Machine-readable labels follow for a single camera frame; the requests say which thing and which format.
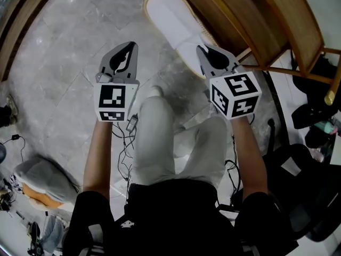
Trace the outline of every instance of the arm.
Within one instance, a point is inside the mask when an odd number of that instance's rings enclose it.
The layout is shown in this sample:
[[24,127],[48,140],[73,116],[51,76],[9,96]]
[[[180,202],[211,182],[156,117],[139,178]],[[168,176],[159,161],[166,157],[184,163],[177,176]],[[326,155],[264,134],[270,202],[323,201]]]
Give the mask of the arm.
[[258,191],[267,194],[266,168],[247,117],[231,120],[237,145],[243,200]]
[[84,171],[83,191],[97,191],[109,200],[111,122],[96,121]]

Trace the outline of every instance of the wooden chair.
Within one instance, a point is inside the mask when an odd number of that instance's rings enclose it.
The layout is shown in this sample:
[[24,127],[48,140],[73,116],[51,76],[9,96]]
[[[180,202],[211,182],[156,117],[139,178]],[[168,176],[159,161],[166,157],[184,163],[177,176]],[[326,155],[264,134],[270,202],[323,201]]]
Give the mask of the wooden chair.
[[261,70],[297,75],[331,85],[325,102],[332,105],[341,80],[341,60],[339,60],[334,79],[312,74],[316,61],[321,53],[341,54],[341,50],[324,47],[322,34],[306,0],[266,0],[278,17],[289,39],[290,47],[295,54],[299,71],[283,68],[258,67]]
[[[322,52],[340,54],[341,51],[324,48],[321,31],[306,0],[189,0],[189,3],[199,12],[199,19],[217,44],[236,56],[236,51],[244,48],[241,41],[235,41],[238,38],[235,30],[238,31],[250,52],[237,58],[242,62],[253,54],[258,63],[244,65],[246,68],[330,84],[325,101],[332,104],[341,79],[341,63],[334,79],[311,74],[311,70]],[[293,50],[299,71],[271,67],[288,49]]]
[[249,47],[244,54],[251,50],[265,68],[288,48],[285,32],[265,0],[188,1],[217,44],[238,59],[243,59],[239,52]]

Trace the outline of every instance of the black sleeve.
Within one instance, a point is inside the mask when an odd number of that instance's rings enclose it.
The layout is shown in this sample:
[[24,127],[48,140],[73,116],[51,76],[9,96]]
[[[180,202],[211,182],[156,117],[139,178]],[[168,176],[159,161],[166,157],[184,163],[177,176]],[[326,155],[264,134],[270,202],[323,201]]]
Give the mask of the black sleeve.
[[109,201],[100,193],[85,191],[77,196],[69,231],[63,245],[64,256],[78,256],[83,248],[91,245],[93,240],[89,235],[89,226],[92,225],[101,226],[104,250],[111,255],[110,242],[115,225]]
[[235,229],[242,239],[258,248],[260,255],[280,255],[292,246],[289,219],[265,193],[254,193],[244,200]]

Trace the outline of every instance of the leg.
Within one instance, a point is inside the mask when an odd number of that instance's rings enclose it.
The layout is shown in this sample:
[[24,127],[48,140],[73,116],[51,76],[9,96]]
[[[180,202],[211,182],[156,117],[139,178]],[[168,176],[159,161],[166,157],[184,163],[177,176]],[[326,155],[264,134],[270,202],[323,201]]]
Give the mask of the leg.
[[226,123],[220,117],[212,117],[194,128],[197,129],[191,134],[197,130],[195,147],[179,178],[209,182],[217,188],[225,172]]
[[162,97],[143,102],[137,125],[132,180],[151,185],[175,177],[173,111]]

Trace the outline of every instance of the cable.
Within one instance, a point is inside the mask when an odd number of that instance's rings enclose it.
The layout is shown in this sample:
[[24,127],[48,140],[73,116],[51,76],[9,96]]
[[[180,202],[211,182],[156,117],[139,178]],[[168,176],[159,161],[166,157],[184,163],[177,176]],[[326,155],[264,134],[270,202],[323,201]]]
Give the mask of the cable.
[[253,114],[254,116],[253,116],[253,118],[252,118],[252,121],[250,122],[250,125],[254,122],[254,120],[255,120],[255,114]]
[[6,144],[7,142],[9,142],[9,141],[11,141],[11,140],[18,140],[18,139],[20,139],[20,138],[23,139],[23,146],[22,146],[22,148],[21,148],[21,150],[20,150],[21,160],[22,160],[22,162],[23,162],[22,150],[25,148],[26,140],[25,140],[22,136],[20,136],[20,135],[18,135],[18,134],[15,134],[15,135],[12,136],[11,139],[8,139],[8,140],[5,141],[4,143],[2,143],[2,145]]
[[[236,152],[236,141],[234,140],[234,135],[232,136],[232,143],[233,143],[233,152],[234,152],[234,161],[228,159],[225,161],[225,165],[230,162],[232,163],[232,167],[230,167],[227,171],[228,171],[228,174],[229,174],[229,178],[232,182],[232,185],[233,185],[233,193],[232,193],[232,196],[234,194],[236,194],[238,191],[239,191],[239,188],[240,188],[240,184],[241,184],[241,177],[240,177],[240,171],[239,171],[239,168],[237,166],[237,152]],[[231,170],[234,170],[234,169],[237,169],[237,172],[238,172],[238,185],[237,187],[235,186],[233,180],[232,180],[232,177],[231,177],[231,174],[230,174],[230,171]]]
[[6,142],[2,143],[2,145],[6,144],[6,143],[7,143],[7,142],[9,142],[10,140],[12,140],[12,139],[8,139],[8,141],[6,141]]
[[[121,130],[122,131],[122,129],[120,128],[120,127],[118,127],[118,126],[116,126],[114,123],[113,123],[113,126],[115,126],[117,129],[119,129],[119,130]],[[115,134],[115,132],[114,131],[111,131],[111,133],[114,135],[114,136],[116,136],[117,138],[119,138],[119,139],[122,139],[122,138],[132,138],[133,136],[131,136],[131,135],[129,135],[128,137],[126,137],[125,135],[124,135],[124,133],[123,133],[123,137],[120,137],[118,134]]]
[[127,204],[127,201],[128,201],[128,192],[129,192],[129,186],[130,186],[130,172],[131,172],[131,167],[133,165],[130,165],[129,169],[128,169],[128,181],[127,181],[127,195],[126,195],[126,204]]
[[26,140],[25,140],[22,136],[20,136],[20,137],[23,139],[23,147],[22,147],[21,150],[20,150],[21,160],[22,160],[22,162],[23,162],[22,150],[25,148]]
[[[122,176],[122,178],[125,180],[125,181],[127,181],[127,182],[129,182],[129,178],[130,178],[130,170],[129,170],[129,168],[128,168],[128,166],[124,163],[124,159],[126,158],[126,157],[128,157],[128,158],[132,158],[130,155],[127,155],[127,148],[130,146],[130,145],[132,145],[133,144],[133,142],[134,142],[134,140],[135,140],[135,138],[136,138],[136,132],[137,132],[137,129],[136,129],[136,127],[134,128],[135,129],[135,133],[134,133],[134,135],[132,136],[133,137],[133,140],[131,140],[130,141],[130,143],[127,145],[126,143],[125,143],[125,136],[124,136],[124,133],[123,133],[123,150],[119,153],[119,155],[118,155],[118,162],[117,162],[117,169],[118,169],[118,172],[120,173],[120,175]],[[124,152],[124,157],[123,157],[123,159],[122,159],[122,161],[121,161],[121,155],[122,155],[122,153]],[[127,168],[127,170],[128,170],[128,173],[127,173],[127,177],[124,177],[123,176],[123,174],[122,174],[122,172],[121,172],[121,170],[120,170],[120,168],[119,168],[119,165],[120,164],[122,164],[122,165],[125,165],[125,167]]]

